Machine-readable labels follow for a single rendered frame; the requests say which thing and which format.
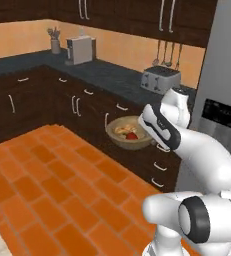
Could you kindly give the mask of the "chicken drumstick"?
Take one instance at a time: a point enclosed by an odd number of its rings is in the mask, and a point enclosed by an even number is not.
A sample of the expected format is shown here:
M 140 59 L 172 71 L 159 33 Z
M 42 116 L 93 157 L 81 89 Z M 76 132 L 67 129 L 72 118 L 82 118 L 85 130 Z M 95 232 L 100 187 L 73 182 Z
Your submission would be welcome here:
M 127 135 L 128 133 L 135 133 L 136 131 L 137 131 L 136 127 L 131 124 L 127 124 L 124 127 L 116 127 L 115 128 L 116 134 Z

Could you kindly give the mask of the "silver toaster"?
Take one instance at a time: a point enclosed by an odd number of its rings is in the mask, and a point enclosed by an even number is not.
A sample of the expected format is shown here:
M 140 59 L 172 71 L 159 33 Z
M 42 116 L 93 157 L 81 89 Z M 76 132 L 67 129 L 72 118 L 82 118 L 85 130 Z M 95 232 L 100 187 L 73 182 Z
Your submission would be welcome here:
M 154 66 L 144 70 L 140 86 L 150 92 L 164 95 L 170 88 L 180 87 L 181 73 L 162 66 Z

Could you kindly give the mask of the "grey kitchen utensils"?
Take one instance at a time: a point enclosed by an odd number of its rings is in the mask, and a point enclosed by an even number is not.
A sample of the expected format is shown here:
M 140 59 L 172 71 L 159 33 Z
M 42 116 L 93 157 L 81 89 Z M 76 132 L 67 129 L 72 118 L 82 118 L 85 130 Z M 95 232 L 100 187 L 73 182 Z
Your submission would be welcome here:
M 48 28 L 47 33 L 51 37 L 52 40 L 59 39 L 60 31 L 57 28 L 54 28 L 54 29 Z

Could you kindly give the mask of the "grey utensil pot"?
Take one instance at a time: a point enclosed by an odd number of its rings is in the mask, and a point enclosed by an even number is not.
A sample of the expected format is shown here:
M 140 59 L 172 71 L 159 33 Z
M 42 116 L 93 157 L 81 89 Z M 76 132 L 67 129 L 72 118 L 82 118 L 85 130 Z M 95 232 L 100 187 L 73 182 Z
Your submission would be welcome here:
M 60 54 L 61 53 L 60 41 L 58 39 L 52 39 L 51 40 L 51 52 L 53 54 Z

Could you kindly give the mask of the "white coffee machine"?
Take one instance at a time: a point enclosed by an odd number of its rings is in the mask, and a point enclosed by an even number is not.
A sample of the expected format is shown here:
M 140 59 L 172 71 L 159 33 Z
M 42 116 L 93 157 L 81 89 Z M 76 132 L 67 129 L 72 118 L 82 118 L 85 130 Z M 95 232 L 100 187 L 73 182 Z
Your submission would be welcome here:
M 96 39 L 88 35 L 68 38 L 66 65 L 91 62 L 96 58 Z

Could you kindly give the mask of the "dark wood wall cupboards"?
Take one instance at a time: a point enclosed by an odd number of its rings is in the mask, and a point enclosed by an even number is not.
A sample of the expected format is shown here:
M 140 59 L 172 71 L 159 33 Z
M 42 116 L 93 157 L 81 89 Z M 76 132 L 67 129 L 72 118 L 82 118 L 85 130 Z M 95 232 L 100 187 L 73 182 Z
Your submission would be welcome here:
M 165 0 L 163 32 L 159 31 L 161 0 L 87 0 L 85 19 L 78 0 L 0 0 L 0 23 L 52 19 L 190 46 L 206 47 L 218 0 L 176 0 L 173 33 L 169 33 L 172 0 Z

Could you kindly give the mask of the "hanging metal spatula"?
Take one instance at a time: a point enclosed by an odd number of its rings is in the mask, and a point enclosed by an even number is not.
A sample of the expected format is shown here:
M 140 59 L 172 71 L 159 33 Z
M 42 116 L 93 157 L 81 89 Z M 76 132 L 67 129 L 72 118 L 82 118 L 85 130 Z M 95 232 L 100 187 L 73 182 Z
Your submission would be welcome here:
M 177 58 L 177 62 L 176 62 L 176 65 L 175 65 L 175 70 L 179 70 L 180 58 L 181 58 L 182 49 L 183 49 L 183 44 L 180 44 L 180 46 L 179 46 L 179 52 L 178 52 L 178 58 Z

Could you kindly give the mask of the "grey fridge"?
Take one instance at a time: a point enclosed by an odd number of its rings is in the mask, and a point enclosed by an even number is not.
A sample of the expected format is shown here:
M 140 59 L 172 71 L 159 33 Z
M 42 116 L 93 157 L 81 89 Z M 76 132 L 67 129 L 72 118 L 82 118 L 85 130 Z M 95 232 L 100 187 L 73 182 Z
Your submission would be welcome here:
M 218 0 L 190 128 L 218 140 L 231 154 L 231 0 Z

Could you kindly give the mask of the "hanging metal skimmer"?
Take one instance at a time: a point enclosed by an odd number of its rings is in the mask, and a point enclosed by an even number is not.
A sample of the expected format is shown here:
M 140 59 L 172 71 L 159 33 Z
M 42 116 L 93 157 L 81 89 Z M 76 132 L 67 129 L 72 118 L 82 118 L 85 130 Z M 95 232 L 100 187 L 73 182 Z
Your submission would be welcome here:
M 172 42 L 170 60 L 166 63 L 166 66 L 167 66 L 167 67 L 171 67 L 171 66 L 172 66 L 174 47 L 175 47 L 175 43 Z

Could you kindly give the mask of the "tan bowl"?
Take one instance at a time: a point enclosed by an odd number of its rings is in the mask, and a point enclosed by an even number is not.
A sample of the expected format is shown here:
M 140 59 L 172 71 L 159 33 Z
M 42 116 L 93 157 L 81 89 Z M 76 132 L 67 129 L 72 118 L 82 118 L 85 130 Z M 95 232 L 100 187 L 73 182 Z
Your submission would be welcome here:
M 127 140 L 126 135 L 116 134 L 116 127 L 124 127 L 127 124 L 134 125 L 137 129 L 135 134 L 137 135 L 137 140 Z M 111 121 L 107 125 L 106 133 L 110 137 L 113 143 L 117 146 L 126 150 L 140 150 L 151 144 L 152 137 L 142 128 L 138 123 L 137 116 L 124 116 Z

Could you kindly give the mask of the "hanging metal ladle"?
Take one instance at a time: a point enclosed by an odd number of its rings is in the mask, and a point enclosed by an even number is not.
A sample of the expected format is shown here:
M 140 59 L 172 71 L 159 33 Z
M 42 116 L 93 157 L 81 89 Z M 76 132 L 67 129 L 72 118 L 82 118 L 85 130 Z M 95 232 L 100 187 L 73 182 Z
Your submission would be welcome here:
M 158 40 L 158 46 L 157 46 L 157 55 L 156 58 L 153 60 L 152 65 L 157 66 L 159 64 L 159 51 L 160 51 L 160 45 L 161 45 L 161 40 Z

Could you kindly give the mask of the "dark wood base cupboards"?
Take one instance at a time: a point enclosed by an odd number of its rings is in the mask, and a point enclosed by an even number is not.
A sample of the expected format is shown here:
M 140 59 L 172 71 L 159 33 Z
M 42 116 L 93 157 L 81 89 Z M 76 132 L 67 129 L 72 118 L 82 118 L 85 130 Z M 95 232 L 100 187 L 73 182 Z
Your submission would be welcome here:
M 135 151 L 126 150 L 115 145 L 105 131 L 105 113 L 109 113 L 109 124 L 119 117 L 138 116 L 143 110 L 141 105 L 125 100 L 83 80 L 74 78 L 67 73 L 54 70 L 52 74 L 54 76 L 55 119 L 59 124 L 72 130 L 97 149 L 161 191 L 172 192 L 175 190 L 180 165 L 180 159 L 175 153 L 165 153 L 153 145 Z M 62 83 L 58 80 L 59 78 L 67 80 L 67 82 Z M 94 94 L 88 95 L 84 93 L 84 89 Z M 80 97 L 79 108 L 81 117 L 72 112 L 71 97 L 74 95 L 76 96 L 74 99 L 75 109 L 76 99 Z M 116 108 L 117 103 L 121 107 L 128 108 L 128 111 Z M 167 170 L 163 172 L 155 168 L 153 166 L 155 161 L 159 166 L 167 167 Z M 159 188 L 154 185 L 151 182 L 152 177 L 156 182 L 164 184 L 164 187 Z
M 18 79 L 29 78 L 18 82 Z M 0 143 L 48 123 L 52 71 L 45 65 L 0 75 Z M 16 113 L 8 94 L 12 95 Z

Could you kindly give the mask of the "hanging metal spoon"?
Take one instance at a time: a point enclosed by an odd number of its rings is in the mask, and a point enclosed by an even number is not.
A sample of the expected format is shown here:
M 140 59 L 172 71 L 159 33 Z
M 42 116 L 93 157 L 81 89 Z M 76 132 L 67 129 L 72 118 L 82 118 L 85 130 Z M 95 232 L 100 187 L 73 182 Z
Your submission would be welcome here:
M 165 65 L 165 58 L 166 58 L 166 52 L 167 52 L 167 45 L 168 45 L 168 41 L 165 41 L 165 43 L 164 43 L 163 59 L 162 59 L 161 65 Z

